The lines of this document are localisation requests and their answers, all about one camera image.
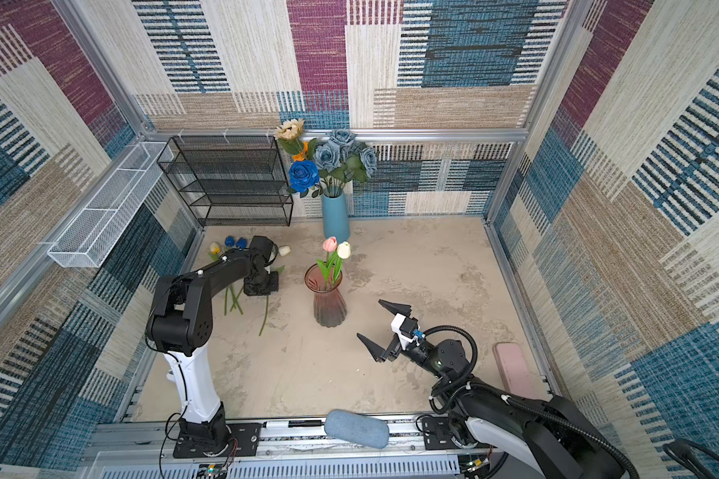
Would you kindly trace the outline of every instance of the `blue vase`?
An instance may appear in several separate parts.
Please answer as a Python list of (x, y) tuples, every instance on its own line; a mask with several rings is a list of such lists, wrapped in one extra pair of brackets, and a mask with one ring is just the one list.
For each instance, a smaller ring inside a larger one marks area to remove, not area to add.
[(349, 239), (349, 213), (344, 192), (338, 198), (322, 195), (322, 227), (326, 238), (335, 236), (339, 243)]

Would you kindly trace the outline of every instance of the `floor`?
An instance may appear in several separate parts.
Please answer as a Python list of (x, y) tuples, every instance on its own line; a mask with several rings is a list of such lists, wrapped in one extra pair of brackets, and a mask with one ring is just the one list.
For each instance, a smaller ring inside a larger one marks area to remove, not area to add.
[[(242, 315), (237, 310), (224, 315), (223, 293), (213, 298), (209, 361), (228, 418), (325, 415), (335, 408), (427, 411), (435, 378), (404, 357), (374, 362), (356, 338), (362, 333), (384, 347), (389, 344), (392, 315), (378, 304), (380, 298), (411, 304), (422, 330), (452, 324), (469, 331), (479, 344), (475, 374), (491, 384), (502, 387), (492, 346), (518, 342), (542, 397), (537, 366), (479, 218), (353, 221), (352, 256), (344, 262), (340, 286), (349, 313), (335, 328), (314, 320), (313, 294), (304, 285), (307, 268), (324, 257), (321, 222), (289, 228), (210, 227), (195, 268), (210, 262), (211, 242), (253, 234), (290, 245), (292, 252), (273, 265), (284, 270), (260, 336), (263, 297), (240, 296)], [(241, 281), (235, 284), (236, 291), (240, 288)], [(446, 337), (437, 333), (431, 340)], [(157, 357), (136, 421), (164, 421), (180, 410), (175, 385), (165, 378), (168, 370), (168, 363)]]

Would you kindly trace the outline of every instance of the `pink glass vase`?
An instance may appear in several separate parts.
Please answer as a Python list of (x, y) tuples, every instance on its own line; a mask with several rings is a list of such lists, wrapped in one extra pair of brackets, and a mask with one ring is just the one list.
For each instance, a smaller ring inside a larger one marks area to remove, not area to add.
[(325, 277), (316, 264), (304, 275), (304, 282), (314, 292), (314, 319), (322, 326), (336, 327), (346, 319), (346, 302), (338, 291), (343, 279), (344, 273), (341, 272), (337, 281), (326, 284)]

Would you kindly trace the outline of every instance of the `wall-mounted basket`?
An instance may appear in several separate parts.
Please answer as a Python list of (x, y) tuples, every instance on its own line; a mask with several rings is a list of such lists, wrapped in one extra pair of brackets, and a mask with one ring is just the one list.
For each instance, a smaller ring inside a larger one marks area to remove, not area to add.
[(136, 145), (69, 223), (48, 256), (61, 267), (101, 267), (162, 175), (155, 160), (163, 142)]

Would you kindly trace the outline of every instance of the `wall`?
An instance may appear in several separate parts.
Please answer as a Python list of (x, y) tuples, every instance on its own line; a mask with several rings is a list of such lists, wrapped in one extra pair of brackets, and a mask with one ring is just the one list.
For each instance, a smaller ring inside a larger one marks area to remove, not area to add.
[(168, 128), (520, 127), (566, 0), (80, 0)]
[[(53, 5), (0, 2), (0, 285), (133, 138)], [(193, 237), (161, 180), (99, 270), (44, 275), (0, 330), (0, 477), (73, 476)]]
[(52, 266), (0, 331), (0, 474), (72, 477), (114, 419), (157, 277), (179, 272), (195, 236), (180, 202), (161, 178), (101, 268)]
[(688, 477), (660, 447), (719, 453), (719, 1), (595, 0), (552, 103), (495, 227), (563, 393)]
[(0, 2), (0, 285), (131, 139), (50, 1)]
[[(372, 146), (379, 160), (378, 171), (363, 185), (346, 186), (350, 216), (484, 215), (511, 143)], [(320, 198), (293, 198), (296, 218), (322, 216)]]

